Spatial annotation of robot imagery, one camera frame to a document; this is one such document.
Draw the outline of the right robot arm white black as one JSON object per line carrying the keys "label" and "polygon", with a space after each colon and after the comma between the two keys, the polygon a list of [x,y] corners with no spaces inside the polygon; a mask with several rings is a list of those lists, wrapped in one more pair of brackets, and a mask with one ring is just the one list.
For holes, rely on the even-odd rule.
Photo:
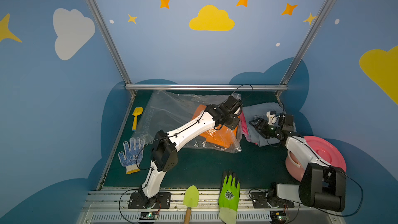
{"label": "right robot arm white black", "polygon": [[305,138],[294,131],[293,116],[257,118],[249,124],[265,139],[276,138],[294,154],[305,169],[299,185],[276,184],[271,186],[268,199],[271,205],[277,201],[291,201],[304,206],[335,212],[345,208],[346,175],[343,169],[333,167],[322,159],[307,143]]}

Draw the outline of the clear plastic vacuum bag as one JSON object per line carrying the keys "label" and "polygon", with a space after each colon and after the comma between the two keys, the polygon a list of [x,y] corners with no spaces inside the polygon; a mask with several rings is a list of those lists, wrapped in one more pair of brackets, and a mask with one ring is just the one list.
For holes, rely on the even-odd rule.
{"label": "clear plastic vacuum bag", "polygon": [[[132,134],[132,137],[144,139],[148,144],[154,140],[154,136],[158,131],[163,130],[167,133],[168,131],[175,130],[197,118],[207,105],[219,105],[225,102],[227,98],[228,95],[225,93],[198,95],[177,94],[161,90],[153,91],[150,94],[147,105],[144,107],[144,112],[141,115],[140,121],[137,124],[137,129]],[[237,127],[238,131],[236,137],[239,141],[238,152],[241,152],[241,124]],[[184,147],[191,149],[207,149],[194,148],[191,147],[189,143]]]}

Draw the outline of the pink trousers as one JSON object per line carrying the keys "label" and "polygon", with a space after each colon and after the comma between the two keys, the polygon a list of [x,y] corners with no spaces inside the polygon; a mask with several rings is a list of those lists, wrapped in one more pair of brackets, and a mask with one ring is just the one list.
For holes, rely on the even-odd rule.
{"label": "pink trousers", "polygon": [[242,126],[243,135],[245,136],[245,138],[246,138],[246,140],[248,142],[252,143],[251,136],[250,136],[249,131],[248,131],[247,122],[246,122],[246,118],[244,116],[244,113],[241,113],[239,118],[240,118],[240,123],[241,123],[241,126]]}

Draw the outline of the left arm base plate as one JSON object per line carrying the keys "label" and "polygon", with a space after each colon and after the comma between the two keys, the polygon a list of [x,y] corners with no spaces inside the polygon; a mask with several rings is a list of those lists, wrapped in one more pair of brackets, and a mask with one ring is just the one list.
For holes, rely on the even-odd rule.
{"label": "left arm base plate", "polygon": [[139,192],[130,195],[128,209],[169,209],[171,204],[171,193],[160,192],[152,198],[146,198]]}

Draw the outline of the yellow toy shovel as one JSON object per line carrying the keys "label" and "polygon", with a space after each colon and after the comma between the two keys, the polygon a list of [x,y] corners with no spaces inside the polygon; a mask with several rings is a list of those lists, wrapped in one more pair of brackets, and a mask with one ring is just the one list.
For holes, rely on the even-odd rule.
{"label": "yellow toy shovel", "polygon": [[134,117],[133,124],[132,124],[132,131],[135,131],[137,129],[137,123],[138,123],[138,116],[141,115],[144,111],[143,107],[136,107],[132,113],[132,116]]}

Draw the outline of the left controller board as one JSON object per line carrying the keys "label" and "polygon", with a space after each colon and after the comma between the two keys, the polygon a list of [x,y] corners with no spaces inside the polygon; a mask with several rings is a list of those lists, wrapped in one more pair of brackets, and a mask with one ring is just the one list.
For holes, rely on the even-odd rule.
{"label": "left controller board", "polygon": [[141,212],[139,220],[151,220],[155,221],[158,219],[158,213],[155,212]]}

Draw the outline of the pink bucket with lid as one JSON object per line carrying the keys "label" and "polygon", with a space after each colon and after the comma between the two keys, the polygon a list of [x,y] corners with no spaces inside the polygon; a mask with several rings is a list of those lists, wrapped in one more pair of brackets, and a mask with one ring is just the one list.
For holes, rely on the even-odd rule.
{"label": "pink bucket with lid", "polygon": [[[343,155],[331,143],[316,136],[305,136],[304,139],[323,160],[330,163],[334,167],[342,168],[344,172],[347,171],[346,161],[344,160]],[[288,150],[288,156],[286,157],[285,165],[287,171],[294,179],[298,181],[302,180],[305,168],[290,150]]]}

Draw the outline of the controller board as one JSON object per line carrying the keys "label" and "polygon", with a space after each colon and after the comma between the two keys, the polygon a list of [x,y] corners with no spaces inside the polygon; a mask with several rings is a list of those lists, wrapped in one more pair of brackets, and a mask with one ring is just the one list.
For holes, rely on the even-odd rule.
{"label": "controller board", "polygon": [[158,213],[155,212],[141,212],[139,220],[151,220],[155,221],[158,219]]}
{"label": "controller board", "polygon": [[271,224],[285,224],[289,217],[284,212],[270,212]]}

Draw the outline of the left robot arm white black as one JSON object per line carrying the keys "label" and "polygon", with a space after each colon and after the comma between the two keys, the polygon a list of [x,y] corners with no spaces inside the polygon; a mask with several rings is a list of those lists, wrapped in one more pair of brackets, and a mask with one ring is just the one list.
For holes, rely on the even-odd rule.
{"label": "left robot arm white black", "polygon": [[148,175],[139,187],[140,203],[144,208],[152,207],[158,198],[160,185],[166,173],[178,163],[178,152],[192,139],[218,126],[233,130],[240,119],[241,105],[208,105],[199,116],[173,131],[159,131],[151,149]]}

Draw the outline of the blue dotted white glove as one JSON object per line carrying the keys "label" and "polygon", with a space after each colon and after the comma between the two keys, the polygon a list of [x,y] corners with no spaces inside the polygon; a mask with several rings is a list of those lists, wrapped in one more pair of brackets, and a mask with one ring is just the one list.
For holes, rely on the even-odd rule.
{"label": "blue dotted white glove", "polygon": [[118,153],[121,165],[126,169],[126,174],[140,171],[140,162],[143,158],[143,148],[146,141],[140,138],[130,138],[123,142],[123,151]]}

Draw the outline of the right controller board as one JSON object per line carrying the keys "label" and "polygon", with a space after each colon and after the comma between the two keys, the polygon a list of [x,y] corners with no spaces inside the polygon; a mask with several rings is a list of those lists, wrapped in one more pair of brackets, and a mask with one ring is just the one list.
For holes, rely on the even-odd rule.
{"label": "right controller board", "polygon": [[285,224],[289,217],[284,212],[270,212],[271,224]]}

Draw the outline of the aluminium frame rail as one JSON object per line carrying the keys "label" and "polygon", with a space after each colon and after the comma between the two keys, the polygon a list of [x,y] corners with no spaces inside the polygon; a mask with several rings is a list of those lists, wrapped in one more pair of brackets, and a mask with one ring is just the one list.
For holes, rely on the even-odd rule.
{"label": "aluminium frame rail", "polygon": [[287,91],[286,85],[163,85],[126,84],[126,90],[174,90],[174,91]]}

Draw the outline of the light blue jeans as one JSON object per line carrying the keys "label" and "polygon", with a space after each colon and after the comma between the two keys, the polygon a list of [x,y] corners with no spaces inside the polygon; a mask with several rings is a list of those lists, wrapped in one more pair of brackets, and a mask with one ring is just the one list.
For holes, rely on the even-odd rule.
{"label": "light blue jeans", "polygon": [[283,108],[280,107],[277,103],[262,103],[243,107],[243,114],[245,116],[246,125],[250,136],[250,138],[247,138],[247,140],[251,143],[257,144],[259,147],[268,145],[277,146],[277,144],[279,143],[279,139],[277,138],[271,137],[269,139],[265,139],[249,123],[250,121],[259,118],[263,118],[265,121],[268,121],[267,112],[276,112],[276,120],[273,120],[273,124],[275,127],[278,127],[279,116],[286,115],[286,113],[283,112]]}

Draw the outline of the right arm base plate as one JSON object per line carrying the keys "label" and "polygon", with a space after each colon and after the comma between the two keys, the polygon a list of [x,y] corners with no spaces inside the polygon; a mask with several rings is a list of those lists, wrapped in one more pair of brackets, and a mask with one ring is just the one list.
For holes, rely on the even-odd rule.
{"label": "right arm base plate", "polygon": [[294,208],[292,201],[284,200],[278,197],[269,196],[268,192],[251,192],[249,197],[252,200],[254,208]]}

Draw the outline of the green black work glove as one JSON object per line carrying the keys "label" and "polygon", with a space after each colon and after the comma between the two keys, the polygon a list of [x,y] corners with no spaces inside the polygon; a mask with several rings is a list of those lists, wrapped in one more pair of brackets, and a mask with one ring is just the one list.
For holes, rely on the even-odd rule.
{"label": "green black work glove", "polygon": [[222,184],[218,205],[219,218],[225,224],[236,224],[237,210],[240,197],[240,180],[236,173],[225,171],[222,176]]}

